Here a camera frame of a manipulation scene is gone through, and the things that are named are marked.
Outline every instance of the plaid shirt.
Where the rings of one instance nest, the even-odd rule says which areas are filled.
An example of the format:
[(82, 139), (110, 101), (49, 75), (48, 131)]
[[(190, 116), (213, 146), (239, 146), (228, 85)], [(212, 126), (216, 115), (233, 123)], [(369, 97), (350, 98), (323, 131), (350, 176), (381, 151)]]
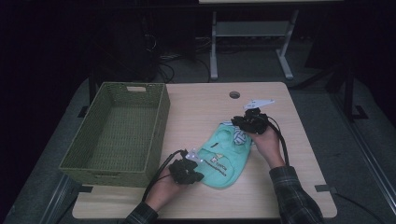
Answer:
[[(303, 190), (292, 166), (276, 167), (270, 171), (279, 204), (280, 219), (283, 224), (323, 223), (317, 203)], [(126, 224), (153, 223), (158, 214), (145, 203), (124, 220)]]

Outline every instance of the person's right arm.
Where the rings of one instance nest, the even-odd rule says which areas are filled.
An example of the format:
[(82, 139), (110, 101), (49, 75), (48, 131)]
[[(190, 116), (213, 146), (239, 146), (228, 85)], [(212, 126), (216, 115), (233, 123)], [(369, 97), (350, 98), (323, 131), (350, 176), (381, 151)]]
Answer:
[(279, 138), (268, 127), (263, 134), (247, 133), (270, 166), (282, 223), (323, 223), (317, 203), (304, 191), (293, 167), (280, 155)]

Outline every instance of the green woven basket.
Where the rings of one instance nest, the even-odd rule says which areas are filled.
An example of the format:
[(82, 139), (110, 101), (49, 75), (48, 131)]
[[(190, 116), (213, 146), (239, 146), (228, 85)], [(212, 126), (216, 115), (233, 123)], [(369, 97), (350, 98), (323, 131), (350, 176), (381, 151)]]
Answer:
[(104, 82), (60, 169), (83, 184), (145, 188), (159, 167), (169, 107), (162, 83)]

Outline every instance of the person's right hand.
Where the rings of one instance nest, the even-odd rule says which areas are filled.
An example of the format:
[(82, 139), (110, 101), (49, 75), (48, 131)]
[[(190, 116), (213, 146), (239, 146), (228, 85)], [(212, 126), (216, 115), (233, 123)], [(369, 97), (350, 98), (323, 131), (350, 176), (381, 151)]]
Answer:
[(285, 165), (280, 155), (279, 138), (270, 126), (262, 134), (247, 133), (247, 135), (256, 144), (257, 149), (268, 162), (271, 169)]

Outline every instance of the person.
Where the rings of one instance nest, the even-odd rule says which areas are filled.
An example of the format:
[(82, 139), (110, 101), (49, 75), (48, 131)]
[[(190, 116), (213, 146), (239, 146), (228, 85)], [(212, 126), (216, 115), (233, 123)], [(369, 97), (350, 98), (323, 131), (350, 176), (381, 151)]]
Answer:
[[(263, 134), (247, 135), (251, 137), (271, 168), (270, 176), (278, 201), (281, 223), (323, 223), (317, 203), (302, 188), (294, 168), (287, 166), (281, 157), (276, 132), (268, 127)], [(153, 223), (158, 217), (158, 212), (186, 187), (175, 183), (169, 170), (164, 169), (147, 199), (140, 203), (123, 223)]]

